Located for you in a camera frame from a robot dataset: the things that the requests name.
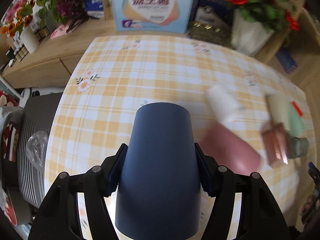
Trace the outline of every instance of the silver screw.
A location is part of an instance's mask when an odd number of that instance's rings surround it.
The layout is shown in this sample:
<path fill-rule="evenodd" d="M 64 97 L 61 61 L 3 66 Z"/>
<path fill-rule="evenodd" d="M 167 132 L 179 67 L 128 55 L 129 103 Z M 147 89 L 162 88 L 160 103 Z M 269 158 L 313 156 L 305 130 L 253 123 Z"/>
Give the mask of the silver screw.
<path fill-rule="evenodd" d="M 219 166 L 218 170 L 220 172 L 226 172 L 227 171 L 227 168 L 225 166 Z"/>
<path fill-rule="evenodd" d="M 101 171 L 101 167 L 100 167 L 99 165 L 94 166 L 94 167 L 92 168 L 92 171 L 93 171 L 93 172 L 99 172 L 99 171 Z"/>
<path fill-rule="evenodd" d="M 255 179 L 260 178 L 260 174 L 257 172 L 252 173 L 252 177 L 254 177 Z"/>
<path fill-rule="evenodd" d="M 64 171 L 59 174 L 60 179 L 64 179 L 68 174 Z"/>

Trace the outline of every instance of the checkered tablecloth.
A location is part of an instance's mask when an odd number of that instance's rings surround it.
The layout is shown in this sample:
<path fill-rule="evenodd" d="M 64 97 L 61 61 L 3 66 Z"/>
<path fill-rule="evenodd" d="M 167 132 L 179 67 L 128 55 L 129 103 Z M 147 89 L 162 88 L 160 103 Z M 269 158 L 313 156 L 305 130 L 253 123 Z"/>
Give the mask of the checkered tablecloth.
<path fill-rule="evenodd" d="M 299 183 L 295 160 L 271 169 L 260 131 L 268 122 L 265 95 L 283 91 L 301 108 L 310 150 L 307 161 L 316 162 L 313 123 L 305 94 L 272 68 L 236 51 L 187 38 L 169 36 L 108 36 L 89 46 L 59 103 L 45 161 L 45 190 L 61 171 L 86 172 L 114 155 L 121 143 L 129 143 L 137 109 L 151 102 L 172 102 L 191 115 L 195 142 L 214 119 L 206 102 L 206 90 L 224 83 L 246 108 L 228 126 L 261 156 L 259 172 L 285 212 L 294 202 Z M 91 239 L 79 194 L 79 213 L 84 237 Z M 116 193 L 106 199 L 114 222 Z M 202 193 L 201 226 L 192 239 L 200 239 L 214 199 Z M 241 196 L 237 194 L 229 239 L 236 235 Z M 128 239 L 118 232 L 119 239 Z"/>

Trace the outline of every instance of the vase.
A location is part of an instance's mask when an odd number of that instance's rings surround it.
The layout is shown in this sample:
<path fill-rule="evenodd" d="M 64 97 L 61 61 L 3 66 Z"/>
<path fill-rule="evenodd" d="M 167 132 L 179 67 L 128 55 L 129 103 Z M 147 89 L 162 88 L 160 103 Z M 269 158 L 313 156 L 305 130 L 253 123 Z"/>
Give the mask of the vase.
<path fill-rule="evenodd" d="M 40 45 L 40 42 L 38 41 L 30 26 L 27 26 L 22 31 L 22 33 L 20 34 L 20 39 L 30 53 L 34 52 Z"/>
<path fill-rule="evenodd" d="M 242 17 L 240 11 L 234 11 L 231 43 L 237 51 L 253 57 L 270 39 L 274 31 L 266 32 L 262 23 L 251 23 Z"/>

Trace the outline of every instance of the flower pot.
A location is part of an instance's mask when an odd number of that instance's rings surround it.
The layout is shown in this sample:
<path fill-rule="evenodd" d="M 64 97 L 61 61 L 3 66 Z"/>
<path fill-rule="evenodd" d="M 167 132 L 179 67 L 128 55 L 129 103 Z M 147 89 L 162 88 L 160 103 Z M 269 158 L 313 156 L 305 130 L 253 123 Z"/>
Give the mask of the flower pot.
<path fill-rule="evenodd" d="M 21 33 L 20 39 L 23 42 L 24 46 L 26 46 L 27 50 L 32 53 L 36 48 L 39 47 L 40 42 L 37 37 L 33 33 L 30 26 L 27 26 Z"/>
<path fill-rule="evenodd" d="M 273 33 L 273 30 L 267 33 L 260 22 L 245 21 L 240 11 L 235 10 L 231 43 L 237 51 L 253 57 L 266 44 Z"/>

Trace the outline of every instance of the light blue box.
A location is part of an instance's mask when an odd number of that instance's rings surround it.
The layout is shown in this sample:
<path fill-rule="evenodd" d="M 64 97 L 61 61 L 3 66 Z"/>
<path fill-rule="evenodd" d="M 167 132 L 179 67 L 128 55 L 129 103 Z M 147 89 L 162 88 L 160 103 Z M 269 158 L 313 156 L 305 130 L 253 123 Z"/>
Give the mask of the light blue box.
<path fill-rule="evenodd" d="M 112 0 L 118 31 L 185 33 L 193 0 Z"/>

